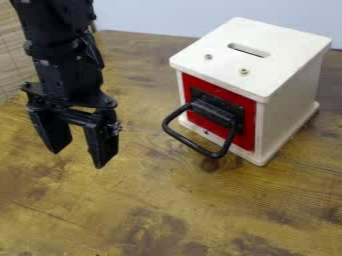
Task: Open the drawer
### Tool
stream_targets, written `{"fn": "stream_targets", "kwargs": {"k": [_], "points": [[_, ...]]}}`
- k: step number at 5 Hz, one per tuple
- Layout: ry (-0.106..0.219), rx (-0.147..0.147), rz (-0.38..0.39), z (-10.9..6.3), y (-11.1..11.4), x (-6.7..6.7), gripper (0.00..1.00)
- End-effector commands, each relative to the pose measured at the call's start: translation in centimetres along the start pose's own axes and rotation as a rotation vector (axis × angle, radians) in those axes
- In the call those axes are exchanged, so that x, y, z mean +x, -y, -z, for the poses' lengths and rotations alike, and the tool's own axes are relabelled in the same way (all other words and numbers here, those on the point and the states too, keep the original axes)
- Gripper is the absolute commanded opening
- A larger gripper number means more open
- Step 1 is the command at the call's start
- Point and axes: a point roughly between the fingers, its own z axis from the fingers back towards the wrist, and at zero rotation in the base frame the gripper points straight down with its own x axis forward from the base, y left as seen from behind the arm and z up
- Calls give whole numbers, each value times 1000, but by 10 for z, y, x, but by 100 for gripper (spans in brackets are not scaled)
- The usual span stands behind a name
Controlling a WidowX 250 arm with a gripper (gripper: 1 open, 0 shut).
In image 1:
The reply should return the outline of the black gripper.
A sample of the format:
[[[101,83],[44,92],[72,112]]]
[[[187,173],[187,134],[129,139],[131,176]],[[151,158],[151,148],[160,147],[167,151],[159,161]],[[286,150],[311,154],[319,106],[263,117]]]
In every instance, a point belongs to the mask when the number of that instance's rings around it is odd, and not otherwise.
[[[26,110],[46,149],[57,154],[72,142],[69,123],[83,127],[93,165],[103,168],[119,152],[115,108],[101,90],[104,62],[88,31],[62,38],[26,35],[24,50],[38,81],[25,83]]]

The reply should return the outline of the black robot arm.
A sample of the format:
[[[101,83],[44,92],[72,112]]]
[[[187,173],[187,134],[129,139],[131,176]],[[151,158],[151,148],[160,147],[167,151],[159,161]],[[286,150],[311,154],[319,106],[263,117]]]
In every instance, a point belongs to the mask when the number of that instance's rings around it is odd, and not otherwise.
[[[89,31],[93,0],[9,0],[16,11],[38,81],[25,82],[26,110],[52,153],[84,130],[88,152],[103,168],[119,152],[116,100],[101,91],[104,61]]]

